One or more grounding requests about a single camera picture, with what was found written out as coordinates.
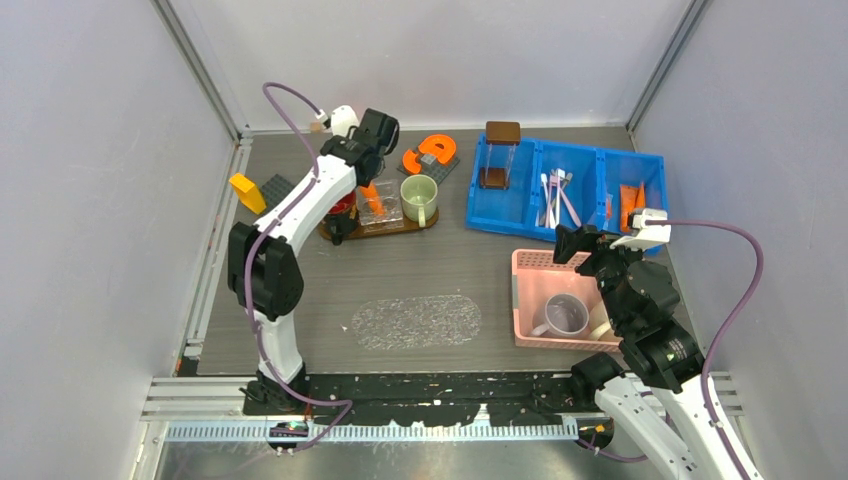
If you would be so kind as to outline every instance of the blue storage bin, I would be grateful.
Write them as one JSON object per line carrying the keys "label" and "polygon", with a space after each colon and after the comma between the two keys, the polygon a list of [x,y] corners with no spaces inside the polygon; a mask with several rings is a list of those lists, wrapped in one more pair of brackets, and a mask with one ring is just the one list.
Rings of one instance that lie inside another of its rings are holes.
{"label": "blue storage bin", "polygon": [[[477,142],[465,219],[468,227],[555,241],[554,229],[540,227],[538,221],[545,211],[540,174],[544,172],[550,177],[551,170],[556,168],[573,175],[565,193],[584,225],[621,234],[619,188],[622,184],[638,187],[644,182],[645,205],[668,211],[665,166],[661,156],[525,138],[515,152],[510,187],[496,190],[478,186],[477,177],[485,165],[488,151],[485,140],[485,134],[481,134]],[[502,166],[507,151],[508,148],[495,147],[491,165]],[[609,219],[606,218],[607,193],[612,210]],[[575,227],[564,205],[560,206],[560,223]],[[656,247],[647,253],[655,254],[659,249]]]}
{"label": "blue storage bin", "polygon": [[[533,175],[533,192],[537,202],[528,236],[549,242],[556,241],[554,229],[540,227],[538,219],[546,212],[547,207],[541,174],[547,175],[550,182],[551,170],[557,168],[572,174],[571,182],[565,187],[565,195],[580,217],[581,224],[598,225],[599,219],[604,217],[603,209],[606,208],[605,204],[598,201],[605,195],[602,166],[596,148],[539,141]],[[560,205],[559,220],[560,224],[568,228],[577,228],[564,204]]]}
{"label": "blue storage bin", "polygon": [[[663,157],[617,150],[603,150],[600,154],[605,173],[604,209],[606,211],[606,201],[609,198],[612,216],[608,221],[598,225],[601,225],[604,230],[621,234],[621,185],[638,187],[644,182],[645,206],[668,212],[668,193],[665,185]],[[660,251],[660,248],[654,247],[647,250],[647,253],[656,254]]]}
{"label": "blue storage bin", "polygon": [[[495,146],[492,149],[491,166],[506,164],[509,148]],[[480,188],[478,176],[485,165],[486,135],[480,134],[474,158],[474,172],[468,191],[468,208],[465,223],[469,227],[487,232],[525,235],[527,219],[530,217],[533,178],[533,154],[536,141],[523,139],[515,149],[510,172],[510,186],[506,190]]]}

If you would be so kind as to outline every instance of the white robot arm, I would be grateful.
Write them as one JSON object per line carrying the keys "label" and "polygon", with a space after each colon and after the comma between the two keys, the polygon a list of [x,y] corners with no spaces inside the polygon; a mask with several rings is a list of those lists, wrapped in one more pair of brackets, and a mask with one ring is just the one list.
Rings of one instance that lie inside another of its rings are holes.
{"label": "white robot arm", "polygon": [[[270,212],[254,225],[237,223],[229,236],[227,284],[245,306],[244,271],[247,253],[274,219],[279,224],[269,233],[254,259],[251,286],[254,315],[262,324],[262,344],[267,359],[283,381],[290,383],[303,371],[303,358],[297,349],[294,329],[294,307],[303,293],[303,277],[297,266],[297,255],[309,234],[328,211],[357,185],[366,186],[383,168],[383,156],[397,144],[396,119],[368,109],[357,123],[349,107],[337,121],[333,112],[335,135],[321,149],[313,168]],[[284,210],[291,209],[280,219]],[[265,362],[259,371],[274,378]]]}
{"label": "white robot arm", "polygon": [[[623,340],[624,360],[670,414],[678,435],[648,408],[618,362],[599,353],[572,368],[572,388],[583,403],[594,403],[631,436],[663,478],[744,478],[719,436],[722,431],[739,457],[747,478],[762,478],[716,401],[718,422],[704,406],[701,386],[703,357],[694,338],[671,312],[679,295],[665,267],[642,261],[642,249],[667,243],[670,227],[665,211],[636,210],[632,236],[617,237],[584,226],[575,232],[557,229],[555,263],[567,263],[577,251],[590,252],[577,268],[594,276],[610,323]],[[711,398],[717,398],[707,379]]]}

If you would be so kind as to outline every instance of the metal track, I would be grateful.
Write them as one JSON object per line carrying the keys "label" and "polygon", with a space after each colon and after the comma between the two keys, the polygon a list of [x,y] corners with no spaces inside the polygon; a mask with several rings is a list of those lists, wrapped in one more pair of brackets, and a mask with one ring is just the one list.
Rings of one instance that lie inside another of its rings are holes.
{"label": "metal track", "polygon": [[252,138],[243,138],[239,142],[230,161],[230,168],[227,169],[227,174],[221,182],[218,206],[215,210],[217,212],[215,223],[209,236],[209,245],[203,257],[198,285],[194,290],[195,295],[189,311],[185,334],[186,343],[182,353],[185,357],[197,358],[203,350],[203,341],[206,339],[209,317],[212,315],[215,292],[218,289],[218,281],[221,279],[221,270],[224,268],[229,226],[233,224],[233,218],[238,207],[238,200],[227,180],[236,173],[245,172],[247,162],[250,160],[252,144]]}
{"label": "metal track", "polygon": [[[168,442],[279,442],[269,432],[275,420],[171,422],[165,440]],[[309,422],[309,436],[285,439],[291,442],[308,441],[327,427]],[[474,442],[519,440],[576,440],[577,420],[562,417],[561,425],[493,427],[488,419],[475,419],[465,426],[424,427],[385,425],[363,427],[341,425],[321,438],[322,443],[374,442]]]}
{"label": "metal track", "polygon": [[[742,406],[736,397],[736,389],[730,375],[725,372],[713,372],[718,397],[729,417],[743,415]],[[628,374],[636,389],[647,391],[642,382]],[[244,394],[239,388],[255,377],[193,377],[193,378],[154,378],[147,395],[147,402],[141,413],[142,421],[243,421],[245,419],[298,420],[299,416],[275,415],[269,417],[245,416],[241,413]],[[665,415],[662,404],[653,397],[645,401],[657,414]],[[575,418],[594,418],[598,412],[571,413]]]}

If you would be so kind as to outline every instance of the light gray floor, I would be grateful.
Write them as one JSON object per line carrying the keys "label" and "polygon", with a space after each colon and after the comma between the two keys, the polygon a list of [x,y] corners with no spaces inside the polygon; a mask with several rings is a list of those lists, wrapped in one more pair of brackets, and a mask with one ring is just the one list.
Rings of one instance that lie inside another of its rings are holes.
{"label": "light gray floor", "polygon": [[[404,178],[397,171],[403,152],[436,132],[402,132],[398,147],[386,159],[380,178]],[[312,373],[515,371],[569,369],[589,353],[520,348],[514,344],[510,306],[510,255],[518,248],[547,248],[550,243],[497,235],[465,227],[468,186],[479,131],[439,132],[457,142],[461,163],[439,186],[438,223],[424,232],[366,240],[334,247],[314,233],[298,262],[306,283],[295,310],[298,346]],[[527,137],[632,150],[624,128],[525,129]],[[310,135],[316,148],[328,137]],[[297,183],[309,159],[294,135],[257,136],[246,175],[262,184],[275,173]],[[236,220],[256,219],[243,206]],[[655,258],[669,265],[665,252]],[[482,312],[479,334],[459,346],[373,351],[357,343],[349,328],[354,313],[373,300],[433,295],[465,295]],[[678,320],[689,328],[683,305]],[[220,281],[200,374],[251,374],[257,365],[256,345],[235,295]]]}

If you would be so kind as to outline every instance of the toothbrush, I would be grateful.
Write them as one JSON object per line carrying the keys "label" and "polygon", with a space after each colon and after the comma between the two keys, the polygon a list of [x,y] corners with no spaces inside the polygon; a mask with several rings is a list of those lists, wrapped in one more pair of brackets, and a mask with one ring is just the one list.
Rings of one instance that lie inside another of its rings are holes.
{"label": "toothbrush", "polygon": [[574,210],[574,205],[571,204],[571,201],[565,195],[565,187],[567,187],[568,184],[571,183],[571,178],[572,178],[571,172],[568,172],[568,174],[566,174],[565,171],[560,168],[560,169],[557,169],[557,176],[561,179],[561,185],[562,185],[562,188],[559,191],[560,198],[562,198],[562,202],[565,203],[565,208],[568,210],[568,215],[571,217],[571,221],[574,222],[574,225],[577,228],[580,228],[582,226],[582,223],[580,222],[580,217],[577,215],[577,212]]}
{"label": "toothbrush", "polygon": [[562,172],[562,170],[561,169],[551,170],[551,177],[553,177],[555,179],[555,182],[556,182],[555,183],[556,191],[551,192],[551,195],[554,197],[554,201],[556,202],[556,214],[554,215],[554,219],[556,220],[556,223],[554,223],[554,225],[553,225],[554,227],[559,225],[559,220],[560,220],[560,218],[562,218],[562,217],[559,216],[559,197],[560,197],[560,193],[562,193],[562,177],[560,177],[559,172]]}
{"label": "toothbrush", "polygon": [[539,226],[547,227],[548,226],[548,212],[551,211],[551,194],[548,192],[548,176],[542,172],[541,175],[542,180],[542,190],[545,191],[545,212],[542,213],[542,219],[539,220]]}
{"label": "toothbrush", "polygon": [[554,195],[556,194],[556,188],[555,188],[556,184],[554,182],[556,182],[556,177],[554,177],[552,175],[548,178],[548,180],[549,180],[548,181],[548,188],[550,188],[549,192],[550,192],[550,196],[551,196],[551,201],[548,203],[547,223],[545,223],[545,226],[548,227],[548,228],[554,228],[556,226],[555,219],[554,219],[554,201],[556,200],[555,197],[554,197]]}

